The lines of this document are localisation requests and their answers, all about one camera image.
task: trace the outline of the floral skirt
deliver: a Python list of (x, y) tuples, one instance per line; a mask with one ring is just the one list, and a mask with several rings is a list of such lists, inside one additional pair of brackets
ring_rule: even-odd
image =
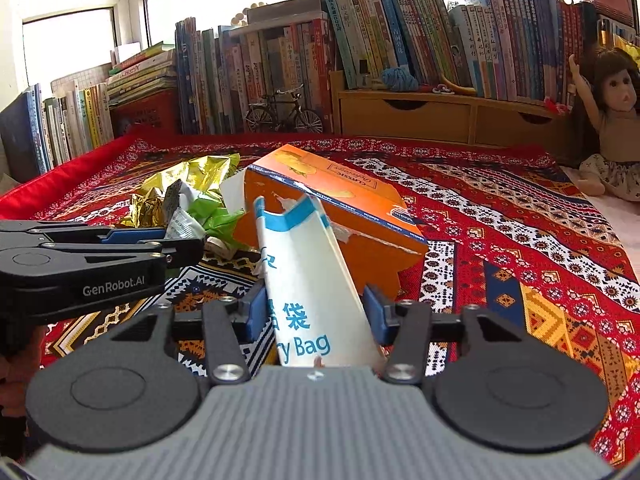
[(595, 173), (611, 194), (640, 202), (640, 162), (613, 162), (596, 154), (580, 165), (580, 171)]

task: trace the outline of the doll's leg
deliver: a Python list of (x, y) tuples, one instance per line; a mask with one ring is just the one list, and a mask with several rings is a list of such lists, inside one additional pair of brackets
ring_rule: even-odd
[(596, 173), (580, 171), (580, 178), (575, 181), (576, 187), (587, 196), (600, 196), (605, 192), (604, 184)]

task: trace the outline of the red cloth edge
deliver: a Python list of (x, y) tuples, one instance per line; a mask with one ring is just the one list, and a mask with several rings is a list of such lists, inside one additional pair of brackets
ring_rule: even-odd
[[(226, 136), (182, 136), (163, 134), (156, 128), (143, 124), (132, 126), (130, 131), (108, 144), (96, 148), (95, 150), (79, 156), (61, 166), (54, 168), (39, 177), (15, 187), (0, 198), (0, 219), (29, 219), (37, 212), (45, 209), (49, 204), (62, 199), (66, 193), (74, 189), (82, 182), (92, 177), (97, 171), (108, 166), (123, 152), (132, 146), (137, 140), (144, 140), (157, 150), (176, 149), (180, 146), (191, 146), (194, 144), (226, 144), (226, 145), (249, 145), (261, 144), (264, 142), (294, 142), (304, 140), (320, 140), (327, 138), (326, 134), (241, 134)], [(357, 141), (361, 137), (343, 137), (345, 142)], [(411, 139), (378, 139), (381, 142), (389, 142), (399, 147), (429, 147), (446, 150), (447, 157), (455, 157), (457, 153), (460, 158), (465, 158), (464, 154), (481, 151), (483, 153), (495, 153), (500, 155), (511, 155), (524, 160), (546, 155), (546, 152), (539, 146), (517, 146), (514, 148), (486, 148), (466, 146), (464, 144), (449, 144), (446, 142), (433, 142), (430, 140)]]

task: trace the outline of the metal bolt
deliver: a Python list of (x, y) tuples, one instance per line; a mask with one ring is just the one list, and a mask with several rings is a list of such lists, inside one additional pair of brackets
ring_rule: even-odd
[(396, 381), (408, 381), (415, 377), (415, 366), (407, 363), (398, 363), (391, 365), (386, 374)]
[(321, 381), (322, 379), (324, 379), (324, 374), (320, 370), (309, 372), (306, 376), (313, 382)]
[(243, 374), (242, 367), (234, 364), (220, 365), (213, 370), (213, 376), (219, 381), (237, 381)]

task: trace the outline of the patterned tablecloth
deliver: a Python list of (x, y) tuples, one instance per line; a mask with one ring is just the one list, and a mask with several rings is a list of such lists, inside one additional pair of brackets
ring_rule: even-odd
[[(400, 298), (457, 312), (477, 303), (590, 367), (606, 384), (609, 414), (593, 441), (614, 465), (639, 450), (640, 286), (602, 215), (545, 153), (382, 139), (296, 137), (299, 148), (396, 186), (430, 241), (424, 262), (401, 274)], [(111, 223), (143, 179), (207, 153), (242, 155), (246, 165), (288, 136), (156, 138), (140, 130), (57, 168), (0, 199), (0, 217)], [(254, 282), (255, 253), (207, 260), (168, 280), (177, 309), (219, 294), (242, 296)], [(155, 301), (149, 298), (49, 327), (43, 363), (71, 352)], [(243, 349), (255, 372), (276, 357), (271, 327)], [(454, 360), (432, 343), (428, 374)], [(180, 344), (181, 362), (204, 373), (200, 341)]]

